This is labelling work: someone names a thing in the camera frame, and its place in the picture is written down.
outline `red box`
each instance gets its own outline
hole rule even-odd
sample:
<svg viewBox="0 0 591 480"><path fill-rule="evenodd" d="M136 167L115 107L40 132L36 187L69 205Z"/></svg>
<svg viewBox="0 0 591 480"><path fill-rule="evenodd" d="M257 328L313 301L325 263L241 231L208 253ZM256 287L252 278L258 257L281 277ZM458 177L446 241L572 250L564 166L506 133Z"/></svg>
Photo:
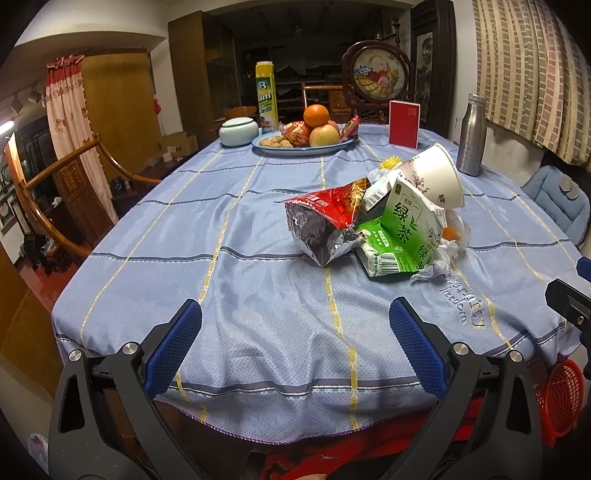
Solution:
<svg viewBox="0 0 591 480"><path fill-rule="evenodd" d="M388 142L416 149L420 118L421 106L418 103L391 100Z"/></svg>

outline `stainless steel bottle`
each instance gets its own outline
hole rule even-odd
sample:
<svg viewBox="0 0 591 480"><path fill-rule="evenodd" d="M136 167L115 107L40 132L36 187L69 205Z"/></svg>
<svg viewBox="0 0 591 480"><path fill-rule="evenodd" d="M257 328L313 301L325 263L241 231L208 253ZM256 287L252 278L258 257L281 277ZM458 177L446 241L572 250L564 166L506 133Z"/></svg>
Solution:
<svg viewBox="0 0 591 480"><path fill-rule="evenodd" d="M468 96L468 108L462 120L460 148L457 152L456 167L462 173L477 177L480 175L482 154L486 140L486 99L478 95Z"/></svg>

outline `jar lid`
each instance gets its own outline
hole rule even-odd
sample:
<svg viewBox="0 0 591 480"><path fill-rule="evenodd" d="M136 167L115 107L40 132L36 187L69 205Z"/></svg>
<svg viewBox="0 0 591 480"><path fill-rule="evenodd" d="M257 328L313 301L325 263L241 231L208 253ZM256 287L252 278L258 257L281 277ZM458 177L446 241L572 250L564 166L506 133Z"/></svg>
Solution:
<svg viewBox="0 0 591 480"><path fill-rule="evenodd" d="M471 93L468 95L468 101L472 103L481 103L482 105L486 105L486 98L476 95L475 93Z"/></svg>
<svg viewBox="0 0 591 480"><path fill-rule="evenodd" d="M252 118L248 118L247 116L238 116L236 118L231 118L230 120L226 120L222 126L223 127L239 127L240 125L246 125L251 122L254 122Z"/></svg>

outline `yellow bottle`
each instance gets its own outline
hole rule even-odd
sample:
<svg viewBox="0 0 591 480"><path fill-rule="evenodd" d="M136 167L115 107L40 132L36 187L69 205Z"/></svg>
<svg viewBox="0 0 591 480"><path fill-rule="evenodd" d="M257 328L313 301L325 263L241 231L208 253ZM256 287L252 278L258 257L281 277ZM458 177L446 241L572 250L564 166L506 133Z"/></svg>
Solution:
<svg viewBox="0 0 591 480"><path fill-rule="evenodd" d="M255 67L255 77L262 132L264 134L274 132L279 129L279 121L273 62L258 61Z"/></svg>

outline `blue padded seat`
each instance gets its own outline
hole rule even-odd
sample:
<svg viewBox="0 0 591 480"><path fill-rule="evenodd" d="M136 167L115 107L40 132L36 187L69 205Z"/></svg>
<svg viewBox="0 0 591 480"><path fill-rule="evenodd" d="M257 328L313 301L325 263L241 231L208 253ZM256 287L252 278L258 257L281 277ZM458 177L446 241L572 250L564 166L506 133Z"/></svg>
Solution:
<svg viewBox="0 0 591 480"><path fill-rule="evenodd" d="M522 189L566 233L572 243L580 245L589 223L589 198L583 191L573 200L567 198L560 189L563 175L556 167L546 165Z"/></svg>

